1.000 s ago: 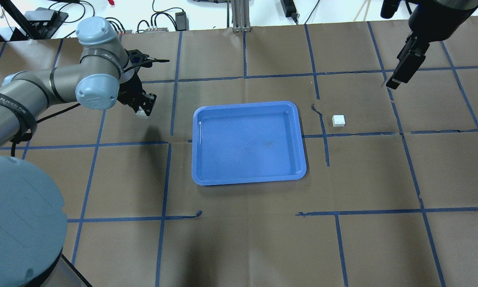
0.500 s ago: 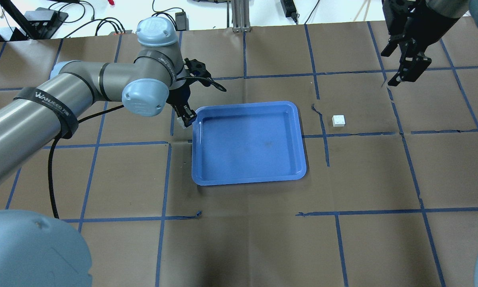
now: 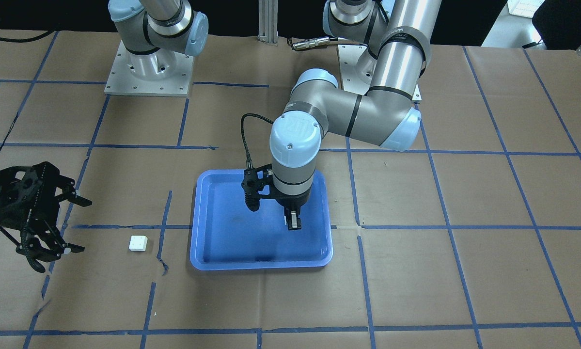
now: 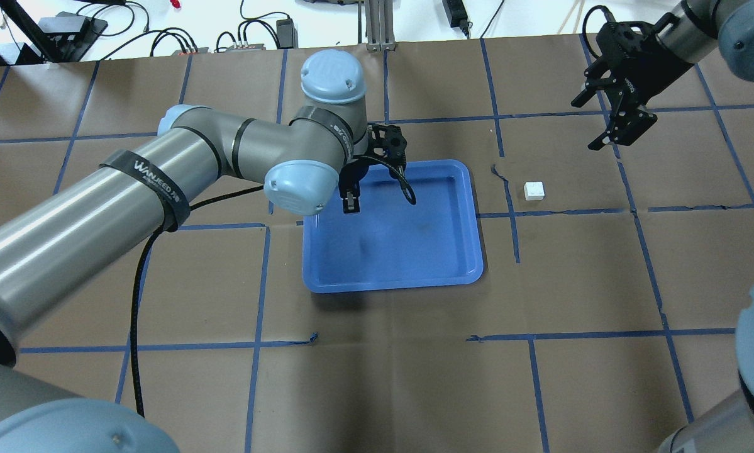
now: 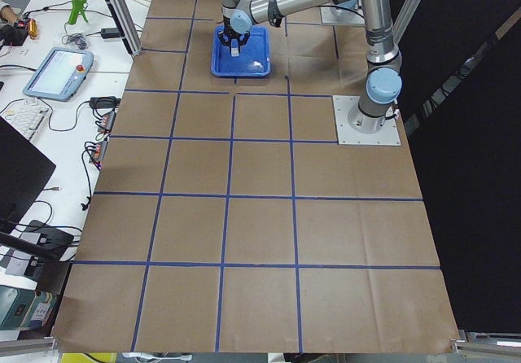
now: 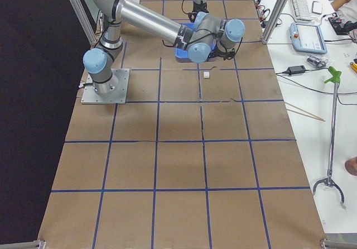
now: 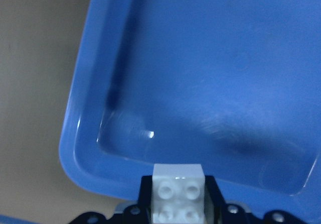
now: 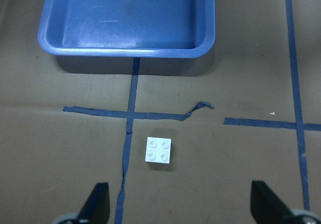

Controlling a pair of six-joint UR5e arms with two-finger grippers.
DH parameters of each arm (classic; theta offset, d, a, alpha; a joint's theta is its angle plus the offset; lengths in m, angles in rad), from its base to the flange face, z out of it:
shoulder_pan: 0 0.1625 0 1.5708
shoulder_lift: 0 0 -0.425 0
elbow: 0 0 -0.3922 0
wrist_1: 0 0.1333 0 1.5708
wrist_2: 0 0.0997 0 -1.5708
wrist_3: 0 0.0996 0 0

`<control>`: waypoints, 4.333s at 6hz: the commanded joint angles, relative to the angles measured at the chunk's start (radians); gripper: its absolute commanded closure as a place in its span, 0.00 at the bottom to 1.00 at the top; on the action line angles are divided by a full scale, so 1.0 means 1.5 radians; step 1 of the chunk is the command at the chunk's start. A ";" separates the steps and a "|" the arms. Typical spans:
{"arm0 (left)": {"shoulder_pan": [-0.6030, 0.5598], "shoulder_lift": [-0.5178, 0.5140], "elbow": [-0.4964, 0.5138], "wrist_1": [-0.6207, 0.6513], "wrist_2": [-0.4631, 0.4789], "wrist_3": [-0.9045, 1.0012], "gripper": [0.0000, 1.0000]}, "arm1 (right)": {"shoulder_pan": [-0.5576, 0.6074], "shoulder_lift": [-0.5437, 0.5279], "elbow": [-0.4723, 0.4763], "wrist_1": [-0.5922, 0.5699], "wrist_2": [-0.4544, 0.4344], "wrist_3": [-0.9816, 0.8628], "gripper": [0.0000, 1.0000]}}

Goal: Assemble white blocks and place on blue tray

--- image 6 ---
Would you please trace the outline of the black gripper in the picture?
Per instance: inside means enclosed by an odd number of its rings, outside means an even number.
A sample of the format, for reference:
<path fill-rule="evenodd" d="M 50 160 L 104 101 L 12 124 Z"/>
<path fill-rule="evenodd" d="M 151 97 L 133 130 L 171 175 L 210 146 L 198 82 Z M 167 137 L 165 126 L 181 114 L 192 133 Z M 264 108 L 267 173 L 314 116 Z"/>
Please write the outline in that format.
<path fill-rule="evenodd" d="M 217 47 L 215 47 L 213 50 L 211 50 L 209 54 L 209 59 L 223 58 L 223 60 L 231 60 L 235 57 L 235 54 L 236 54 L 235 48 L 233 48 L 231 51 L 228 50 L 220 51 Z"/>

